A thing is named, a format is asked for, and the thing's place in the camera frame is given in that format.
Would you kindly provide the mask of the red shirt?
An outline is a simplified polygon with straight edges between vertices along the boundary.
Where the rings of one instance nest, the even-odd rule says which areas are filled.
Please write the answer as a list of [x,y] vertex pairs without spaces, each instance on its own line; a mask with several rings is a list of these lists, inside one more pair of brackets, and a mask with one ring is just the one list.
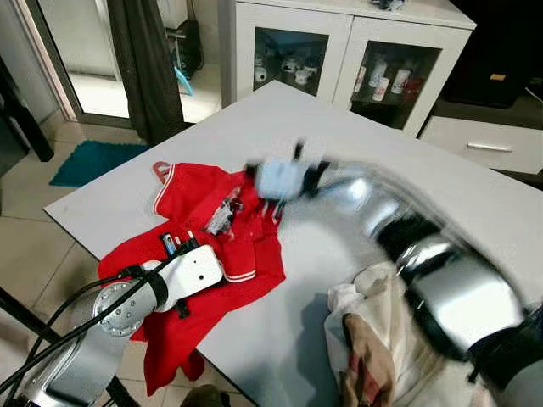
[[263,298],[286,279],[277,223],[259,206],[255,184],[244,171],[175,164],[153,202],[163,224],[124,241],[98,263],[100,278],[116,276],[128,266],[165,259],[163,234],[186,239],[193,233],[214,249],[224,267],[224,282],[183,299],[187,315],[173,309],[154,313],[133,336],[146,343],[148,395],[170,384],[178,371],[197,380],[204,364],[195,349],[207,333],[225,315]]

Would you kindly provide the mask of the red plastic hanger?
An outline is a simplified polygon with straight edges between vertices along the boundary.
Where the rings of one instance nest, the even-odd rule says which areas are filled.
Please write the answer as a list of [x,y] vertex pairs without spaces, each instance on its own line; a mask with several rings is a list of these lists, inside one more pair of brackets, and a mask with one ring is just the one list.
[[152,163],[152,171],[155,173],[156,177],[158,177],[162,185],[165,185],[168,182],[172,170],[173,164],[164,162],[164,160],[158,160],[158,162]]

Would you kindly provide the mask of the white button shirt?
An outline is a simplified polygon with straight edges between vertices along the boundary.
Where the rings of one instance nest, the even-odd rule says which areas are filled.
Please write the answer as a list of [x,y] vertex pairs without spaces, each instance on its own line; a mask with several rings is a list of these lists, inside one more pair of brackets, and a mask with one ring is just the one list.
[[390,261],[328,290],[323,322],[342,407],[496,407],[470,365],[439,355],[404,302]]

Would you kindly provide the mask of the teal floor mat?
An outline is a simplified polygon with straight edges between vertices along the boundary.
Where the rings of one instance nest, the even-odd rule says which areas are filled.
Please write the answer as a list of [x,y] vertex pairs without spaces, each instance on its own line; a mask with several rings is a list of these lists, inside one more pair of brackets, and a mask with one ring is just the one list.
[[84,187],[148,149],[140,144],[86,140],[74,148],[49,183],[56,187]]

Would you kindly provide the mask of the grey left robot leg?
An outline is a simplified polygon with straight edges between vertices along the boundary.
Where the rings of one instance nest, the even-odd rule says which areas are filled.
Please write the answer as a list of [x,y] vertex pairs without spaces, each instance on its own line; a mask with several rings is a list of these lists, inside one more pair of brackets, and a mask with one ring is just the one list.
[[229,396],[214,385],[190,388],[178,407],[232,407]]

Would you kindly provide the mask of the grey curtain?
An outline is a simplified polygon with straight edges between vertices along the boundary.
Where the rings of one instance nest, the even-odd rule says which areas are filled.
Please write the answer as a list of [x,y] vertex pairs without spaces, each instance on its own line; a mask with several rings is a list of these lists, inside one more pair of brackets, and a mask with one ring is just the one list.
[[185,131],[178,82],[156,0],[106,0],[132,128],[148,146]]

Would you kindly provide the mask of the white folding table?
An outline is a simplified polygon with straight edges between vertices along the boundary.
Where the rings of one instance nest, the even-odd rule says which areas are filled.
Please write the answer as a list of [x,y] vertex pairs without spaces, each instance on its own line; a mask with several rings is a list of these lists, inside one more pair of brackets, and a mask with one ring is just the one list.
[[[291,86],[269,84],[78,187],[46,213],[101,259],[162,222],[152,163],[195,163],[233,173],[249,162],[286,159],[299,141],[306,162],[375,165],[423,195],[512,280],[528,307],[542,294],[542,192],[442,148],[335,109]],[[200,353],[260,407],[333,407],[338,390],[323,322],[327,291],[368,261],[348,222],[316,200],[284,206],[286,280],[232,311]]]

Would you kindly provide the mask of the white drawer unit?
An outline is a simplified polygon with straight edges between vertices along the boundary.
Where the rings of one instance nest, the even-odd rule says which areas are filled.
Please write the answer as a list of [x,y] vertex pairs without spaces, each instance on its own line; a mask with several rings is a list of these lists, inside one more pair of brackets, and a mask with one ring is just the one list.
[[420,140],[496,170],[526,174],[543,170],[540,129],[432,116]]

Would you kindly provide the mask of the black TV stand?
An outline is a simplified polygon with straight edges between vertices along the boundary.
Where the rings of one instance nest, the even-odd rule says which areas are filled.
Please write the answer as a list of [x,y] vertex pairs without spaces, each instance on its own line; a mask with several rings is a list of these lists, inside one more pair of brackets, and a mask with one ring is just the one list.
[[542,77],[542,0],[451,0],[476,23],[441,96],[507,109]]

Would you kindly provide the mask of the white glass-door cabinet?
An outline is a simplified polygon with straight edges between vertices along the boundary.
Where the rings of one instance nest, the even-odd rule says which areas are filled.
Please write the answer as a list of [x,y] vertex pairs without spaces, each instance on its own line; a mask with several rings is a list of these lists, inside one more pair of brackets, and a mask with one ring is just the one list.
[[[451,0],[224,0],[227,103],[278,81],[416,138],[476,24]],[[373,66],[389,86],[370,100]],[[358,71],[366,84],[353,93]],[[401,94],[398,69],[412,69]]]

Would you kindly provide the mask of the sliding glass door frame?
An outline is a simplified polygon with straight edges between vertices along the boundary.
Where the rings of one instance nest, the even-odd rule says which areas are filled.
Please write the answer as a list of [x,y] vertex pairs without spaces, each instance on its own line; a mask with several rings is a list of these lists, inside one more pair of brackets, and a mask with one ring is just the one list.
[[[220,4],[218,0],[156,2],[171,62],[194,73],[194,96],[180,93],[183,119],[198,123],[224,105]],[[106,0],[13,0],[13,7],[66,119],[131,127]]]

